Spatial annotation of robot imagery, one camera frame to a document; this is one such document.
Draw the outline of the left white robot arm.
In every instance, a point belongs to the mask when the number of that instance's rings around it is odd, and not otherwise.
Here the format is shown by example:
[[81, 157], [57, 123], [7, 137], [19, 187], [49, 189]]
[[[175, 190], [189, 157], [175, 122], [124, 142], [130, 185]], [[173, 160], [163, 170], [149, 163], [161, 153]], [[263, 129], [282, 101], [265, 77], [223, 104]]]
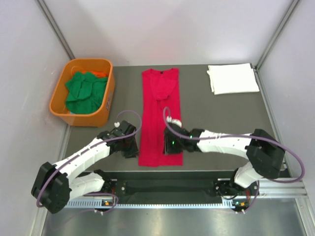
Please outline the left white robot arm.
[[138, 154], [135, 140], [137, 131], [134, 125], [125, 120], [117, 122], [111, 131], [99, 133], [70, 157], [54, 164], [42, 164], [31, 189], [37, 207], [44, 207], [55, 214], [75, 198], [96, 192], [108, 194], [112, 184], [103, 171], [94, 171], [85, 176], [81, 174], [116, 152], [121, 152], [126, 158], [135, 157]]

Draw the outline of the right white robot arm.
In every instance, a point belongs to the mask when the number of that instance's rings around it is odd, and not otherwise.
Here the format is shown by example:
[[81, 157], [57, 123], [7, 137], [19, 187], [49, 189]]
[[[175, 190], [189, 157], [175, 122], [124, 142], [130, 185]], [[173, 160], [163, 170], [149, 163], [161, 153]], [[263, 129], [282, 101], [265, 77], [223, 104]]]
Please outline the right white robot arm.
[[277, 179], [280, 176], [285, 150], [262, 129], [256, 129], [252, 134], [232, 135], [205, 129], [187, 131], [180, 125], [169, 122], [163, 136], [163, 152], [166, 155], [180, 154], [183, 151], [216, 152], [247, 160], [243, 167], [234, 171], [229, 183], [216, 187], [216, 192], [221, 196], [236, 197], [262, 178]]

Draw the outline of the red polo shirt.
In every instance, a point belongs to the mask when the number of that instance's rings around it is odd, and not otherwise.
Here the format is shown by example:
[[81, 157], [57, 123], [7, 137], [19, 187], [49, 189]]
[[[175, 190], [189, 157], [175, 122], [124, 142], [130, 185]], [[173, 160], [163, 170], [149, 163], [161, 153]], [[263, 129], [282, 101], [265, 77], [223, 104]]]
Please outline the red polo shirt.
[[182, 166], [182, 154], [163, 154], [163, 132], [166, 128], [163, 109], [170, 108], [172, 118], [181, 120], [179, 69], [143, 71], [142, 88], [143, 116], [138, 165]]

